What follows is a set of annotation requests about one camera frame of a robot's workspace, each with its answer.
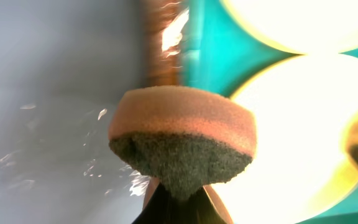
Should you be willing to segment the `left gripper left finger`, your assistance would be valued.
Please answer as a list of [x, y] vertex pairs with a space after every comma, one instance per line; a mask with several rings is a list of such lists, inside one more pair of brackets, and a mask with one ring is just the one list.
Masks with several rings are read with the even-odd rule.
[[160, 181], [153, 177], [145, 192], [143, 209], [132, 224], [175, 224], [177, 202]]

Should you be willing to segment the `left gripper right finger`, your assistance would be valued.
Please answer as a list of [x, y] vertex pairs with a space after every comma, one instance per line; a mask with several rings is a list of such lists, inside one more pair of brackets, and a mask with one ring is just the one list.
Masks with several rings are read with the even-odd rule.
[[185, 203], [184, 224], [234, 224], [226, 206], [212, 186], [198, 189]]

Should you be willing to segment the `yellow-green plate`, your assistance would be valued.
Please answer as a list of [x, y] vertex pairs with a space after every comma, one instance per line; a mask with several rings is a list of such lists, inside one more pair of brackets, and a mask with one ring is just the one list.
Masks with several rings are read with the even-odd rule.
[[291, 57], [256, 74], [231, 98], [257, 123], [253, 162], [214, 185], [235, 223], [302, 222], [358, 185], [347, 155], [347, 135], [358, 119], [358, 58]]
[[358, 0], [222, 0], [228, 14], [262, 43], [294, 54], [358, 48]]

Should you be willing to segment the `green and yellow sponge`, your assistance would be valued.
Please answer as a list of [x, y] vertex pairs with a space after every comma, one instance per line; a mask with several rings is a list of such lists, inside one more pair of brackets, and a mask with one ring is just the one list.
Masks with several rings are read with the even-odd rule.
[[204, 185], [244, 171], [257, 146], [252, 113], [231, 100], [186, 86], [128, 91], [109, 127], [109, 147], [142, 175], [186, 200]]

